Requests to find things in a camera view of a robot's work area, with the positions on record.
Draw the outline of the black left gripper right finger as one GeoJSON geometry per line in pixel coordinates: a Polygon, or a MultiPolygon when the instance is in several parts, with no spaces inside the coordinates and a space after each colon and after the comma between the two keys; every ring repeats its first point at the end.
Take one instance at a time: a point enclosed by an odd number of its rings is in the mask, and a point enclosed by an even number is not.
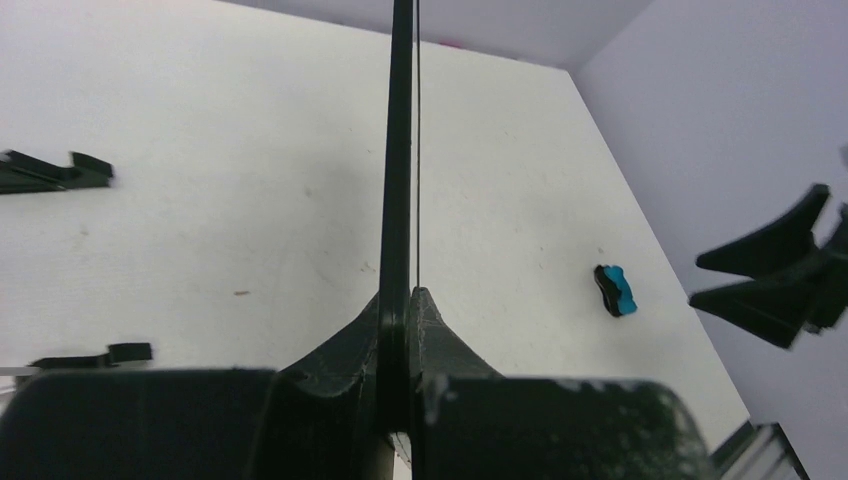
{"type": "Polygon", "coordinates": [[[509,383],[451,330],[428,289],[416,287],[410,307],[412,477],[515,478],[509,383]]]}

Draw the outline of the black framed small whiteboard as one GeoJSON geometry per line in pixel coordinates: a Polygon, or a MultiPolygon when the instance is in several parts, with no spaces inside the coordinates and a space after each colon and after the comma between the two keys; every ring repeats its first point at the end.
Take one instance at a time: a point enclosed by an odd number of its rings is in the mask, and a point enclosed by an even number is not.
{"type": "Polygon", "coordinates": [[[393,2],[378,289],[376,402],[386,433],[408,432],[412,414],[408,320],[415,3],[393,2]]]}

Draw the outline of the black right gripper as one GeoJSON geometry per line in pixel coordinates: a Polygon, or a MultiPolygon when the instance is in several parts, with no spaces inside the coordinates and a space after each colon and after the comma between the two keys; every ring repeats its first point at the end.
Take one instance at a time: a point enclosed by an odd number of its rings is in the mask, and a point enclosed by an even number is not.
{"type": "Polygon", "coordinates": [[[784,350],[803,333],[834,329],[847,308],[847,206],[818,247],[813,227],[829,198],[814,184],[776,220],[700,254],[697,267],[739,280],[697,291],[689,305],[784,350]],[[819,267],[790,267],[811,253],[819,267]]]}

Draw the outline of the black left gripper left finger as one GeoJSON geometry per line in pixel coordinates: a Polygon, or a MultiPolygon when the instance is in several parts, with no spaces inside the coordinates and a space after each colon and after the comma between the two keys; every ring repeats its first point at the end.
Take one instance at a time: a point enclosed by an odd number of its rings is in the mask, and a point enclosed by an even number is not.
{"type": "Polygon", "coordinates": [[[379,479],[378,306],[278,372],[253,447],[255,479],[379,479]]]}

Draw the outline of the blue whiteboard eraser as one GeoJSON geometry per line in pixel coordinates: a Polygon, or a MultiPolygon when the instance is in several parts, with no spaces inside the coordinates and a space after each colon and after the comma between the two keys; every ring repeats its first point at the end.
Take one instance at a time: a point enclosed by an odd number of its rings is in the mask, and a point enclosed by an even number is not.
{"type": "Polygon", "coordinates": [[[618,265],[597,265],[593,278],[598,286],[604,308],[614,318],[631,315],[638,310],[624,270],[618,265]]]}

